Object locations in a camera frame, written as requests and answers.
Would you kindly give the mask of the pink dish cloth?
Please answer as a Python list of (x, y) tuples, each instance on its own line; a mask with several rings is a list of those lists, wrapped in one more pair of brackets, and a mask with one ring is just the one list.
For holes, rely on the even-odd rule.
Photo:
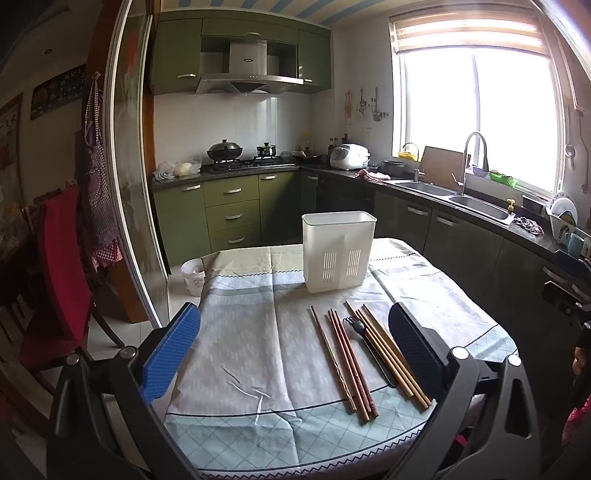
[(380, 172), (370, 172), (366, 169), (362, 169), (356, 172), (356, 178), (370, 183), (384, 183), (391, 180), (391, 177), (387, 174), (383, 174)]

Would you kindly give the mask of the white plastic utensil holder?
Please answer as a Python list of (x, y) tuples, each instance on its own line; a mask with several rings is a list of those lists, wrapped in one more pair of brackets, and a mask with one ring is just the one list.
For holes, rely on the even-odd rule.
[(304, 283), (311, 293), (365, 280), (377, 219), (365, 211), (308, 213), (303, 222)]

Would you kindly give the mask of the black wok with lid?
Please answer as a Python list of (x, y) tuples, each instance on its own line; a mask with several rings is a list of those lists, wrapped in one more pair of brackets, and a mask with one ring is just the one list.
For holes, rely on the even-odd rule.
[(213, 162), (233, 161), (242, 155), (242, 146), (228, 141), (228, 139), (223, 139), (221, 142), (209, 147), (207, 155)]

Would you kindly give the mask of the reddish brown chopstick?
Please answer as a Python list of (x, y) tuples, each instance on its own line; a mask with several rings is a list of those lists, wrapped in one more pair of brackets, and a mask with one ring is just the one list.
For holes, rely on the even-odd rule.
[(353, 389), (355, 390), (356, 401), (358, 401), (358, 409), (360, 411), (363, 423), (370, 421), (370, 403), (367, 399), (366, 389), (363, 387), (363, 382), (359, 374), (359, 370), (356, 368), (355, 359), (353, 358), (353, 350), (349, 344), (349, 337), (346, 335), (344, 326), (339, 320), (338, 313), (334, 309), (329, 310), (329, 317), (332, 321), (332, 326), (335, 328), (335, 334), (339, 339), (339, 346), (341, 346), (342, 353), (344, 353), (346, 359), (346, 368), (348, 368), (349, 376), (351, 376), (353, 382)]
[[(349, 344), (351, 345), (352, 350), (353, 350), (353, 345), (351, 343), (351, 340), (349, 340)], [(361, 377), (362, 382), (363, 382), (363, 387), (365, 387), (365, 389), (366, 389), (367, 399), (369, 400), (370, 409), (372, 410), (372, 413), (370, 414), (370, 420), (374, 420), (374, 419), (377, 418), (377, 416), (379, 416), (378, 408), (377, 408), (377, 406), (375, 404), (375, 401), (374, 401), (374, 399), (372, 397), (372, 394), (370, 394), (369, 386), (367, 384), (367, 381), (365, 379), (365, 376), (363, 375), (363, 371), (362, 371), (362, 368), (360, 366), (360, 363), (359, 363), (358, 359), (356, 358), (355, 351), (353, 351), (353, 358), (355, 359), (356, 368), (359, 370), (359, 374), (360, 374), (360, 377)], [(355, 402), (356, 407), (357, 407), (358, 406), (358, 401), (356, 401), (355, 390), (353, 390), (353, 402)]]

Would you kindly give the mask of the dark brown chopstick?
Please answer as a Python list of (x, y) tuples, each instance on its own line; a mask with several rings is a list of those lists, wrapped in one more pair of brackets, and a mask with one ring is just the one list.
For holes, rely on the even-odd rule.
[(329, 359), (329, 365), (332, 367), (332, 373), (334, 373), (334, 375), (335, 375), (335, 382), (339, 385), (339, 388), (341, 388), (342, 394), (344, 394), (346, 397), (346, 402), (348, 403), (348, 406), (349, 406), (349, 412), (355, 413), (356, 412), (356, 404), (355, 404), (355, 402), (353, 402), (353, 396), (349, 392), (349, 386), (348, 386), (348, 384), (346, 384), (345, 376), (344, 376), (344, 374), (342, 374), (341, 367), (339, 367), (339, 363), (338, 363), (337, 359), (335, 358), (335, 354), (332, 351), (331, 344), (329, 344), (328, 337), (325, 336), (325, 332), (324, 332), (324, 330), (322, 330), (321, 322), (318, 320), (318, 314), (317, 314), (317, 312), (315, 312), (314, 307), (311, 307), (311, 318), (315, 322), (315, 327), (317, 328), (318, 334), (320, 335), (320, 338), (322, 340), (322, 346), (324, 346), (325, 352), (327, 352), (328, 359)]

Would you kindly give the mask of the wooden cutting board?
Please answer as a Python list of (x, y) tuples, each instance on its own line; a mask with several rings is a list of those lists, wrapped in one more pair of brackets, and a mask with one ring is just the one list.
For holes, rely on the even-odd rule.
[(457, 182), (463, 179), (463, 154), (447, 149), (426, 146), (422, 155), (421, 179), (440, 187), (457, 190)]

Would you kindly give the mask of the small black pot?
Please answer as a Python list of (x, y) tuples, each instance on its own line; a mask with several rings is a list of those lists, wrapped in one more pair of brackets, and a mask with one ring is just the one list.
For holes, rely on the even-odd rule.
[(269, 142), (263, 143), (261, 146), (256, 147), (257, 157), (259, 158), (276, 158), (276, 145), (270, 144)]

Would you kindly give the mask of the patterned tablecloth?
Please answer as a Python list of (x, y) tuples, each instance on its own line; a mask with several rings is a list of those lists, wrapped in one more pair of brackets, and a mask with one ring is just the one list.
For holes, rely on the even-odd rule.
[(320, 294), (304, 285), (298, 245), (218, 252), (204, 260), (200, 331), (178, 371), (165, 426), (215, 479), (363, 478), (391, 468), (429, 419), (390, 387), (358, 336), (351, 343), (378, 407), (349, 412), (311, 318), (335, 358), (327, 314), (366, 304), (386, 323), (401, 301), (424, 327), (476, 358), (516, 351), (509, 334), (445, 273), (403, 241), (377, 239), (363, 284)]

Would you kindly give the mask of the sliding glass door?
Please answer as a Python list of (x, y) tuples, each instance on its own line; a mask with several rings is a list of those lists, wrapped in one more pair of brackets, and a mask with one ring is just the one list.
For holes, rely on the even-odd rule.
[(143, 145), (143, 83), (153, 16), (143, 1), (116, 10), (106, 60), (102, 132), (118, 244), (154, 328), (169, 322), (168, 280), (153, 221)]

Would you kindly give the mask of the light bamboo chopstick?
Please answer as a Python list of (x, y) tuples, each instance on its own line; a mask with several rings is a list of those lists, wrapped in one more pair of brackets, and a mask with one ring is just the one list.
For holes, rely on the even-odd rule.
[(363, 336), (363, 339), (373, 346), (374, 350), (377, 352), (377, 355), (382, 359), (384, 365), (386, 365), (387, 369), (396, 379), (396, 384), (401, 388), (405, 395), (408, 398), (413, 397), (414, 392), (406, 380), (404, 372), (397, 365), (396, 360), (394, 360), (394, 356), (388, 351), (387, 347), (383, 344), (377, 333), (375, 333), (372, 328), (370, 328), (369, 323), (365, 320), (363, 315), (353, 309), (353, 306), (349, 303), (349, 301), (346, 301), (345, 305), (346, 309), (349, 310), (349, 313), (352, 314), (353, 329), (355, 329), (356, 332)]
[(386, 332), (384, 326), (377, 320), (376, 316), (372, 311), (370, 311), (370, 308), (366, 304), (363, 304), (362, 312), (363, 317), (368, 321), (370, 328), (372, 328), (372, 330), (377, 333), (378, 337), (382, 340), (388, 351), (394, 356), (394, 360), (396, 360), (397, 365), (404, 372), (406, 380), (414, 392), (414, 398), (420, 403), (424, 410), (427, 410), (431, 406), (432, 402), (430, 398), (424, 393), (418, 381), (415, 379), (412, 369), (408, 365), (408, 362), (402, 354), (398, 344)]
[(408, 398), (415, 400), (423, 411), (427, 410), (431, 406), (431, 401), (415, 380), (403, 359), (402, 353), (394, 344), (394, 340), (388, 336), (385, 329), (377, 322), (366, 306), (363, 306), (362, 309), (356, 309), (355, 314), (356, 318), (366, 327), (370, 340), (375, 342), (378, 352), (394, 374), (394, 378), (396, 378), (401, 390)]

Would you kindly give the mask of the steel double sink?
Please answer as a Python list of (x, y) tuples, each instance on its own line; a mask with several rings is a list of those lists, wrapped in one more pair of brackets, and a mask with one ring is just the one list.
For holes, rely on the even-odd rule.
[(510, 211), (468, 195), (460, 195), (441, 186), (412, 180), (389, 180), (387, 184), (444, 200), (506, 226), (509, 226), (515, 219), (515, 214)]

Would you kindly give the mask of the steel range hood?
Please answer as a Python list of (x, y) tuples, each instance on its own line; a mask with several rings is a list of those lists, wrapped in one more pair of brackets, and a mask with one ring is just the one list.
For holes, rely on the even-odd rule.
[(259, 40), (232, 40), (228, 51), (202, 52), (197, 94), (271, 94), (294, 91), (304, 86), (297, 76), (290, 45), (269, 54), (276, 44)]

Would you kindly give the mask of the white trash bucket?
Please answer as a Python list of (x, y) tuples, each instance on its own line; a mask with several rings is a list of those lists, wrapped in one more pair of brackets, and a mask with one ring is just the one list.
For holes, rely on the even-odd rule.
[(189, 293), (194, 297), (199, 297), (205, 283), (202, 260), (200, 258), (187, 260), (181, 265), (180, 271)]

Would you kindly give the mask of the white rice cooker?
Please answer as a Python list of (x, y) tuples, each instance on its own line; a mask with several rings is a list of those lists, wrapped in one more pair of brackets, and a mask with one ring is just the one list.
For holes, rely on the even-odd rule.
[(370, 160), (370, 152), (358, 144), (342, 144), (332, 149), (329, 156), (331, 167), (338, 170), (353, 171), (365, 169)]

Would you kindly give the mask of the checkered apron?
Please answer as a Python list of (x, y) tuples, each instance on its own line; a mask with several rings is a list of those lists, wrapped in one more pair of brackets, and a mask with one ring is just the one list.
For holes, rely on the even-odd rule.
[(89, 207), (90, 260), (95, 270), (122, 260), (118, 227), (111, 205), (107, 162), (101, 130), (102, 91), (98, 86), (100, 73), (92, 75), (84, 112), (84, 142), (88, 153), (85, 172), (86, 199)]

